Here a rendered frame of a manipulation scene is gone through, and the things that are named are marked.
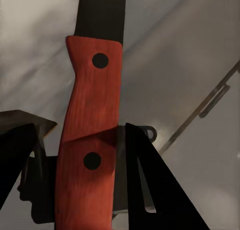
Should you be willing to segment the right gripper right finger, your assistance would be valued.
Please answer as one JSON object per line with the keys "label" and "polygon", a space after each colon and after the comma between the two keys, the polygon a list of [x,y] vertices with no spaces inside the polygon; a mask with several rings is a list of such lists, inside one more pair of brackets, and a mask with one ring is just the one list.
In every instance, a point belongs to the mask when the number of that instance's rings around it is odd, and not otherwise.
{"label": "right gripper right finger", "polygon": [[[125,124],[129,230],[210,230],[145,132]],[[145,210],[139,158],[156,213]]]}

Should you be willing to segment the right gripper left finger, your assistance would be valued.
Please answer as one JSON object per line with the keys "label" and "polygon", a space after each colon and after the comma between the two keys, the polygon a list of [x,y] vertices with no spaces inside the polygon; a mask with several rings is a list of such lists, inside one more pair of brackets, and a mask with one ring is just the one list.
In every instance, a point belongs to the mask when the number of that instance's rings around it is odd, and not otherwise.
{"label": "right gripper left finger", "polygon": [[37,140],[34,123],[15,127],[0,135],[0,210]]}

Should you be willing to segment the parer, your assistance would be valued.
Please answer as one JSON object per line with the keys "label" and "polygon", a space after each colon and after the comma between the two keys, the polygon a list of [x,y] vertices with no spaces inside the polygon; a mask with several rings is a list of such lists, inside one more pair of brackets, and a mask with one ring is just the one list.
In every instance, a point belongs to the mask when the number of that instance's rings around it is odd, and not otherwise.
{"label": "parer", "polygon": [[112,230],[126,0],[79,0],[57,155],[56,230]]}

